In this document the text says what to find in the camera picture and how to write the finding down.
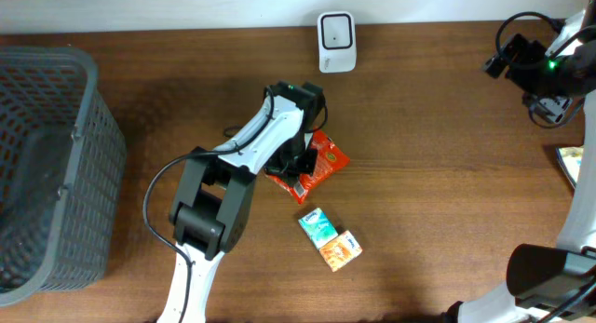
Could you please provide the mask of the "red Hacks candy bag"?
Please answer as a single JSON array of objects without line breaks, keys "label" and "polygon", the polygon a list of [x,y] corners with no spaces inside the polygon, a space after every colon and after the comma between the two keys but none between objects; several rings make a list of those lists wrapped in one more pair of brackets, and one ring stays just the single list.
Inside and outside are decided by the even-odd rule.
[{"label": "red Hacks candy bag", "polygon": [[316,165],[311,175],[300,174],[297,180],[290,179],[288,181],[266,174],[268,179],[287,191],[299,204],[303,204],[315,188],[350,162],[350,158],[322,130],[314,133],[311,147],[318,151]]}]

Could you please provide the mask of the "orange tissue pack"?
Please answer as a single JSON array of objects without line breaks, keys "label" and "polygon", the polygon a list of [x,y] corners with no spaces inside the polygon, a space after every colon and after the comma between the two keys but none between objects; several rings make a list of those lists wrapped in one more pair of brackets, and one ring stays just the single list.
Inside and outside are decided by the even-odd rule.
[{"label": "orange tissue pack", "polygon": [[345,231],[319,249],[325,263],[333,272],[357,258],[363,249],[350,231]]}]

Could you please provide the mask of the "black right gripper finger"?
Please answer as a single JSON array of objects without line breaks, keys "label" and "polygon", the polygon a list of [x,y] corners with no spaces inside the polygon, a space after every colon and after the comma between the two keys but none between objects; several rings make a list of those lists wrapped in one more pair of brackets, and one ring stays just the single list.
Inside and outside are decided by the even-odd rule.
[{"label": "black right gripper finger", "polygon": [[538,124],[539,118],[545,124],[562,124],[573,100],[562,96],[548,98],[526,93],[522,96],[522,103],[527,107],[533,123]]},{"label": "black right gripper finger", "polygon": [[495,53],[488,61],[486,61],[482,67],[482,70],[490,77],[497,79],[504,70],[508,67],[508,64]]}]

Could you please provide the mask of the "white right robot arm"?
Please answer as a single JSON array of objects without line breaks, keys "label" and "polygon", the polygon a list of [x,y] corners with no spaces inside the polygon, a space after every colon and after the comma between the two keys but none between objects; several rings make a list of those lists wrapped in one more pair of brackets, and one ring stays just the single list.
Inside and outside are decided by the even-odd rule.
[{"label": "white right robot arm", "polygon": [[549,25],[552,41],[497,33],[483,70],[517,86],[528,117],[544,129],[582,115],[583,155],[570,204],[551,245],[518,245],[504,281],[474,300],[453,303],[440,314],[441,322],[573,322],[595,316],[595,0],[566,19],[529,15]]}]

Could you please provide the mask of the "cream wet wipes pack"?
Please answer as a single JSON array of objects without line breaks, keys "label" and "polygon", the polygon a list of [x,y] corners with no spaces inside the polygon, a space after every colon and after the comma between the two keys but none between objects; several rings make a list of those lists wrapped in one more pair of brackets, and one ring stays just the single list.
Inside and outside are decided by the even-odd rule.
[{"label": "cream wet wipes pack", "polygon": [[576,188],[577,185],[583,151],[583,146],[562,147],[556,149],[558,163],[573,188]]}]

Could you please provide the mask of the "green tissue pack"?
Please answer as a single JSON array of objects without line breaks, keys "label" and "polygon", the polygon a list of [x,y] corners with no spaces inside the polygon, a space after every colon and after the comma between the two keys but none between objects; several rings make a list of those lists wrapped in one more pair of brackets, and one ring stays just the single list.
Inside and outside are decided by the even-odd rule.
[{"label": "green tissue pack", "polygon": [[321,208],[317,208],[298,220],[316,249],[321,249],[339,234]]}]

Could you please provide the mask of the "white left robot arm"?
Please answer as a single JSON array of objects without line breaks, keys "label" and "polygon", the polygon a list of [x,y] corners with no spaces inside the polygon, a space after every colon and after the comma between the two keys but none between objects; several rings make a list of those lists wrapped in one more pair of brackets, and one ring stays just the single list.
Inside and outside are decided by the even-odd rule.
[{"label": "white left robot arm", "polygon": [[197,147],[156,174],[184,165],[169,212],[173,238],[166,243],[176,265],[159,321],[205,321],[216,271],[247,225],[259,172],[288,182],[312,174],[315,121],[326,111],[319,86],[267,86],[258,113],[228,141],[212,150]]}]

